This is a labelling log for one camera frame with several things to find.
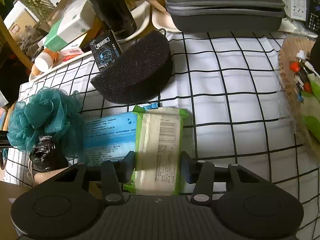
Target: black product box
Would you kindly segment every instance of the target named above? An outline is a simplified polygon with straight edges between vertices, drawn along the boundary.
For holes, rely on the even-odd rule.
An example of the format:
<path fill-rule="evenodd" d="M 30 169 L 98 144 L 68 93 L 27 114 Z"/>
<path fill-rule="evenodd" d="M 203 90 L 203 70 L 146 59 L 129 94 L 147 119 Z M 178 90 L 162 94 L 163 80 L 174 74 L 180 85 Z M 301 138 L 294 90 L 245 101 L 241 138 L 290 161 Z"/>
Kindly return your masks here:
<path fill-rule="evenodd" d="M 111 30 L 106 30 L 92 40 L 90 42 L 90 49 L 99 71 L 110 66 L 122 54 L 121 48 Z"/>
<path fill-rule="evenodd" d="M 307 20 L 305 28 L 320 34 L 320 0 L 307 0 Z"/>

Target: black cylinder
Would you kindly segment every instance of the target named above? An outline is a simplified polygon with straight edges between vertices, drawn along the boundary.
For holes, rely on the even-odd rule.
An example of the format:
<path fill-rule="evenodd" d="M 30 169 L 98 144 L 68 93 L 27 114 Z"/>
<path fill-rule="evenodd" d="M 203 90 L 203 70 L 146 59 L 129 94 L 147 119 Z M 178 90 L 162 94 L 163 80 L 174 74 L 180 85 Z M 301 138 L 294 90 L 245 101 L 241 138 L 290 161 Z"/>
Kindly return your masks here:
<path fill-rule="evenodd" d="M 113 31 L 117 40 L 132 35 L 137 25 L 124 0 L 89 0 L 97 15 Z"/>

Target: cartoon character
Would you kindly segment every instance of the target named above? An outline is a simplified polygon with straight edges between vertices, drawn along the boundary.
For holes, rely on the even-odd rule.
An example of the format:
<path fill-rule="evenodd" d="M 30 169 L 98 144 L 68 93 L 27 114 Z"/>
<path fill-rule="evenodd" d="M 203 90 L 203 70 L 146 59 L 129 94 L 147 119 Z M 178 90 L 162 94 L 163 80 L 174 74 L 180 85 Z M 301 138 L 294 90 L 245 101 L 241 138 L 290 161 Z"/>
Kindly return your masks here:
<path fill-rule="evenodd" d="M 112 59 L 112 54 L 111 54 L 111 51 L 110 49 L 106 49 L 104 52 L 102 52 L 100 54 L 100 65 L 109 65 L 110 61 L 111 63 L 114 63 L 114 59 Z"/>

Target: white tablecloth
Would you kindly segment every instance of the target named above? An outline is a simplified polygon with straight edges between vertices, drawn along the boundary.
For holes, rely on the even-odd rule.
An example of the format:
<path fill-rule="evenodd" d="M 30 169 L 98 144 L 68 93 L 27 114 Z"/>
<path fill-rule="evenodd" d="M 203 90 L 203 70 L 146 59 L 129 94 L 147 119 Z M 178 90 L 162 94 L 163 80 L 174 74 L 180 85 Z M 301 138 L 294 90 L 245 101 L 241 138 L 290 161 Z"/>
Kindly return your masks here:
<path fill-rule="evenodd" d="M 216 166 L 240 165 L 288 191 L 303 203 L 304 219 L 297 237 L 320 236 L 319 166 L 293 134 L 274 70 L 283 33 L 167 33 L 173 73 L 151 102 L 185 108 L 182 150 Z M 22 84 L 19 101 L 42 87 L 81 93 L 82 116 L 97 119 L 133 109 L 105 100 L 91 85 L 99 72 L 93 56 L 54 71 L 36 82 Z M 31 185 L 28 155 L 9 150 L 5 180 Z M 191 192 L 194 185 L 186 185 Z M 224 191 L 215 183 L 214 191 Z"/>

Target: half-moon sponge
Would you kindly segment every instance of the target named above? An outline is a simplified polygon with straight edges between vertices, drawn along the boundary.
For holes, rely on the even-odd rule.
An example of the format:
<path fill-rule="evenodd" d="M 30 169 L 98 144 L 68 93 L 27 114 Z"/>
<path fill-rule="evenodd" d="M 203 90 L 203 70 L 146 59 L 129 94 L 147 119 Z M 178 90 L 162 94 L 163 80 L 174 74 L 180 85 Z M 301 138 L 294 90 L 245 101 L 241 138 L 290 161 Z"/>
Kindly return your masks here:
<path fill-rule="evenodd" d="M 116 104 L 143 103 L 154 98 L 172 75 L 167 38 L 151 31 L 125 51 L 115 62 L 91 79 L 108 101 Z"/>

